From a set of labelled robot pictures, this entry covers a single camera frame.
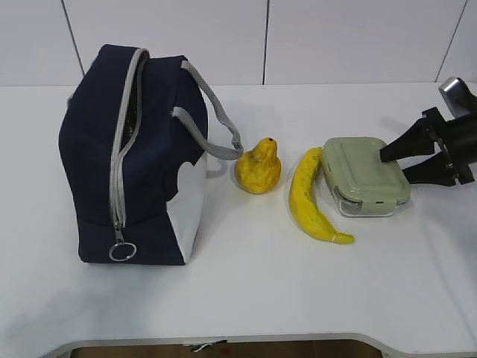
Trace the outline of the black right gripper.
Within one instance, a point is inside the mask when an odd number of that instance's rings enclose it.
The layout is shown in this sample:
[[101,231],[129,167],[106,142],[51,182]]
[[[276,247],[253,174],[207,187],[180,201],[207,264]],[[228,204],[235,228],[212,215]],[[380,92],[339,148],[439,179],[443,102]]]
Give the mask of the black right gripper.
[[402,136],[379,152],[383,163],[406,157],[430,155],[429,159],[403,170],[410,184],[454,186],[472,183],[470,166],[476,162],[476,114],[445,121],[435,107],[423,112]]

